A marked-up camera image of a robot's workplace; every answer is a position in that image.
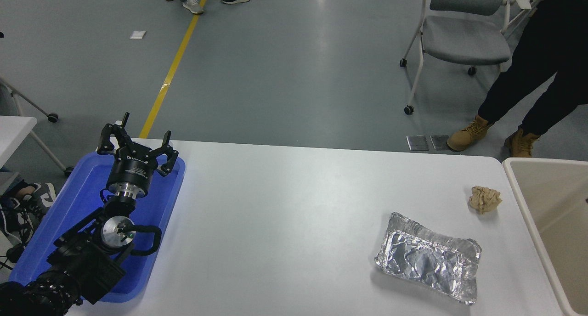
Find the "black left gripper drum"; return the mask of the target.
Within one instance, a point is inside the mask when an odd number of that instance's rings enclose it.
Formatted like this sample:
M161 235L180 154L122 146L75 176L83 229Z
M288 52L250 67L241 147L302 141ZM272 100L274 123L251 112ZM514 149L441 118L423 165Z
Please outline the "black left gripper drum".
M107 189L115 194L120 186L127 184L134 186L139 194L147 194L157 167L155 158L136 159L128 153L116 152Z

